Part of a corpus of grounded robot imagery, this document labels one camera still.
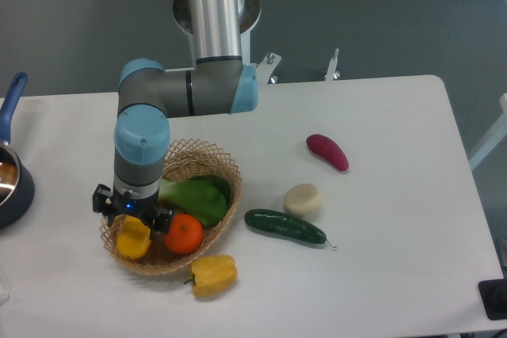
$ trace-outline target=yellow bell pepper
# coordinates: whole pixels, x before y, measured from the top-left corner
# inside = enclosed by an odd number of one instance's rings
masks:
[[[228,288],[236,280],[238,270],[232,256],[208,256],[194,260],[190,264],[193,295],[201,298],[211,296]]]
[[[140,259],[151,245],[150,228],[139,219],[127,215],[116,236],[116,249],[126,259]]]

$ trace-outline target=white table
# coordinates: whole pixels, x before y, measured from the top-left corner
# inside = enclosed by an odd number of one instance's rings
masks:
[[[257,110],[171,120],[172,139],[231,152],[243,197],[210,253],[238,282],[197,301],[185,274],[125,271],[102,247],[91,210],[112,184],[117,95],[22,98],[12,147],[36,182],[28,214],[0,232],[0,336],[398,337],[494,330],[477,283],[502,277],[444,84],[432,76],[262,86]],[[350,169],[307,150],[335,139]],[[311,182],[313,223],[338,246],[313,249],[248,230],[244,212],[281,210]]]

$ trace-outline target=purple sweet potato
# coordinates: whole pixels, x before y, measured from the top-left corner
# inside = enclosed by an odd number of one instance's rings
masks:
[[[308,136],[307,145],[311,152],[328,161],[336,169],[343,172],[349,168],[349,160],[343,150],[327,136],[320,134]]]

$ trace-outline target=blue pot handle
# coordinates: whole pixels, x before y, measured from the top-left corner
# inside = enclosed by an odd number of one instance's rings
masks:
[[[10,122],[27,81],[28,76],[25,73],[17,73],[9,87],[6,99],[0,108],[0,141],[10,142]]]

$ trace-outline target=saucepan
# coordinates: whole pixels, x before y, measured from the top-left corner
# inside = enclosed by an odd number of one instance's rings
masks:
[[[16,74],[0,108],[0,229],[21,218],[35,194],[32,175],[9,146],[10,124],[27,81],[25,73]]]

